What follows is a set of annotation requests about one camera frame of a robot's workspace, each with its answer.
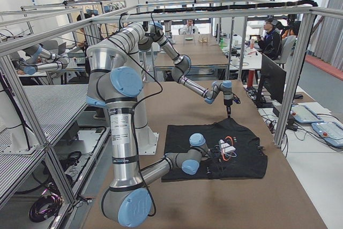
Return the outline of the black printed t-shirt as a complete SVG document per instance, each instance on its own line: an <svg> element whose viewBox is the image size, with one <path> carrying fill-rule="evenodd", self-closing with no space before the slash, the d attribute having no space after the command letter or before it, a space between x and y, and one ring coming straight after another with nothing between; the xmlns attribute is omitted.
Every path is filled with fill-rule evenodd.
<svg viewBox="0 0 343 229"><path fill-rule="evenodd" d="M189 138L194 133L204 136L209 149L220 149L221 162L213 162L207 154L196 174L189 175L176 168L164 175L162 182L264 177L267 156L262 151L260 139L231 118L206 125L169 125L164 152L187 152L190 148Z"/></svg>

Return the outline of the red thermos bottle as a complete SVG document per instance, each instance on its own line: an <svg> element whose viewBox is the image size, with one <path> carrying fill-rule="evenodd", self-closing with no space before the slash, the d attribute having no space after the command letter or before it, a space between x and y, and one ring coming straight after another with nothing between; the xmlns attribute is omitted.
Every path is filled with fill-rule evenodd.
<svg viewBox="0 0 343 229"><path fill-rule="evenodd" d="M249 70L248 79L247 79L247 88L251 88L253 86L254 76L255 76L255 70Z"/></svg>

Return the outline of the black computer monitor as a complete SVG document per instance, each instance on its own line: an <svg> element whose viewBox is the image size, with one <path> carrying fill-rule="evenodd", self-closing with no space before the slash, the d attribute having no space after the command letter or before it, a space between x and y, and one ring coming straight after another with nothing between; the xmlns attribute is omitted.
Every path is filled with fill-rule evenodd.
<svg viewBox="0 0 343 229"><path fill-rule="evenodd" d="M260 82L255 100L257 108L267 108L269 104L263 101L262 90L265 88L272 99L282 103L286 81L286 71L266 55L262 55L262 67L260 70Z"/></svg>

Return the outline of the seated person dark jacket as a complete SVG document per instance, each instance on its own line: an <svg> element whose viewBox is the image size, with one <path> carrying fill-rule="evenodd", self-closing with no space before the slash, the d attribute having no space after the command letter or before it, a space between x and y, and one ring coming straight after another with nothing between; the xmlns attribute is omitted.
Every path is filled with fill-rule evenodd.
<svg viewBox="0 0 343 229"><path fill-rule="evenodd" d="M271 60L277 60L282 49L281 35L276 30L277 23L278 21L273 18L267 19L264 24L266 34L263 38L259 36L257 39L262 53Z"/></svg>

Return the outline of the blue grey teach pendant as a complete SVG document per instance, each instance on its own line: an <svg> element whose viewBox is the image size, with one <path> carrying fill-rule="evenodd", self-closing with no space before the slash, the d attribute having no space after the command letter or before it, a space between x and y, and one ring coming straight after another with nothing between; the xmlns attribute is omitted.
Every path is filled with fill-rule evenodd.
<svg viewBox="0 0 343 229"><path fill-rule="evenodd" d="M290 114L299 124L312 124L317 122L324 122L315 112L313 112L306 105L292 105Z"/></svg>

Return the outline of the person in white shirt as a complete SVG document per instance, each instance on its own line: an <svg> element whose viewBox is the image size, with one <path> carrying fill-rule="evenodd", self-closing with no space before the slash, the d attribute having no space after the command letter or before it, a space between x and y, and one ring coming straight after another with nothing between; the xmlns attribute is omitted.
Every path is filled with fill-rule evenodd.
<svg viewBox="0 0 343 229"><path fill-rule="evenodd" d="M198 27L194 24L192 19L187 20L187 24L179 29L179 35L199 34Z"/></svg>

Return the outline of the aluminium frame striped table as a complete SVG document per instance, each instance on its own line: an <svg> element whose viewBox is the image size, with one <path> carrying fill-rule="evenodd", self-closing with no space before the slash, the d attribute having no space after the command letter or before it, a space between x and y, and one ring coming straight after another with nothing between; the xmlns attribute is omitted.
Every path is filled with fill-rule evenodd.
<svg viewBox="0 0 343 229"><path fill-rule="evenodd" d="M31 154L6 154L10 134L1 133L1 206L4 206L42 160L58 162L54 146L87 107L86 84L24 86L39 129L47 137Z"/></svg>

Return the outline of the aluminium cage frame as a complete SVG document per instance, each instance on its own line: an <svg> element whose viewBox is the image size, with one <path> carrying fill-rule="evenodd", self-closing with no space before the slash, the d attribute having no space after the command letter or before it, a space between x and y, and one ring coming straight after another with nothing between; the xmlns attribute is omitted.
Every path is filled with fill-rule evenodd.
<svg viewBox="0 0 343 229"><path fill-rule="evenodd" d="M127 204L146 201L153 204L148 188L149 183L162 177L175 167L188 174L197 171L205 156L205 140L202 135L191 139L191 149L187 153L171 153L149 169L142 169L139 161L139 141L134 117L138 105L145 100L142 94L142 67L134 55L138 51L157 43L173 61L174 81L201 96L211 104L218 94L223 94L224 103L229 107L233 93L229 81L214 82L212 88L204 88L186 76L190 58L180 54L165 36L162 26L154 16L177 18L180 16L243 17L253 14L303 14L299 40L295 55L298 61L304 59L305 47L310 40L310 30L315 16L342 18L342 11L325 9L312 0L297 2L240 1L238 4L223 6L198 6L195 8L155 9L129 15L129 24L113 35L92 45L87 50L91 60L91 74L88 83L86 102L93 107L106 109L111 122L113 144L113 167L115 178L105 192L105 203Z"/></svg>

